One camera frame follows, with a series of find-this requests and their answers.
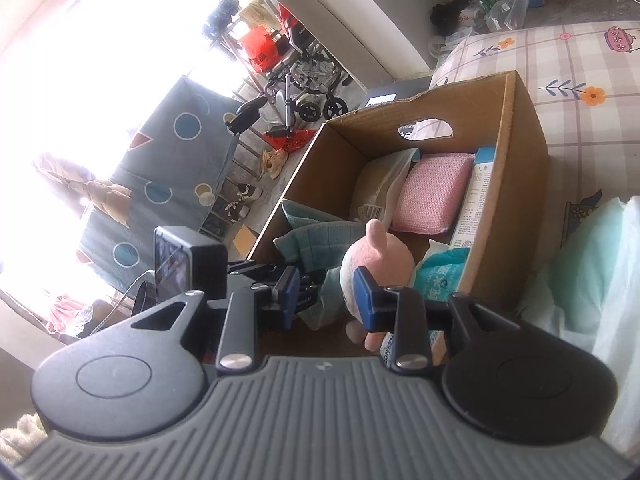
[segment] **bed sheet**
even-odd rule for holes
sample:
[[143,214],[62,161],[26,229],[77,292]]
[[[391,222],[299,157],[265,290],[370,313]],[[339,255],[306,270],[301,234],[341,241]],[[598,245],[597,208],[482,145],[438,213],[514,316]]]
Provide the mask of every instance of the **bed sheet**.
[[[507,70],[524,81],[550,155],[548,196],[532,270],[598,205],[640,194],[640,22],[530,28],[467,38],[431,87]],[[412,139],[441,135],[431,122]]]

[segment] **pink plush pig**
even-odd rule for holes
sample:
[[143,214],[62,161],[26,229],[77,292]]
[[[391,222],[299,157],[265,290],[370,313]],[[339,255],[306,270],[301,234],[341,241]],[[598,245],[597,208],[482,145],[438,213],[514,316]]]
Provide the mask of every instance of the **pink plush pig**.
[[414,257],[405,244],[386,232],[380,220],[367,222],[365,235],[347,250],[340,268],[340,286],[347,308],[358,321],[347,324],[349,338],[356,343],[364,339],[367,350],[375,352],[380,348],[385,333],[366,334],[353,295],[353,273],[358,267],[367,267],[381,286],[408,285],[414,272]]

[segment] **sneaker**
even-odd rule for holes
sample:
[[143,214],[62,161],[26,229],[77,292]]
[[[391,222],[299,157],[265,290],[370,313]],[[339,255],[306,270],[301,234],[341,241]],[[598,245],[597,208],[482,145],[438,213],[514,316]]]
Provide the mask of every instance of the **sneaker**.
[[231,202],[225,207],[226,215],[232,222],[237,222],[249,214],[249,208],[240,202]]
[[262,158],[260,160],[260,174],[269,173],[271,179],[275,180],[282,171],[282,167],[288,157],[289,153],[284,150],[262,152]]
[[262,190],[250,184],[238,184],[238,200],[240,202],[251,203],[260,198]]

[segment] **sunlight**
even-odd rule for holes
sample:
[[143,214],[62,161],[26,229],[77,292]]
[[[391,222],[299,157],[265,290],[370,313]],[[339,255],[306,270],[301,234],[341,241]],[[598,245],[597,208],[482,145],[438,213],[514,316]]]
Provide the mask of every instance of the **sunlight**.
[[109,178],[182,74],[193,69],[198,83],[230,96],[246,71],[208,52],[201,34],[218,2],[81,0],[8,54],[0,80],[0,286],[41,316],[48,307],[36,288],[91,303],[109,287],[76,262],[82,222],[31,161],[51,152]]

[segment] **pink knitted cloth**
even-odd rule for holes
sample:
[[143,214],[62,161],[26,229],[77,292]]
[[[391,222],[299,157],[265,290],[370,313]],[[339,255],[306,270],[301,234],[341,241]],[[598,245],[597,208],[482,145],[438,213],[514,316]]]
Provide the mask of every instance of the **pink knitted cloth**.
[[473,153],[423,156],[404,183],[391,228],[421,235],[447,231],[456,219],[473,163]]

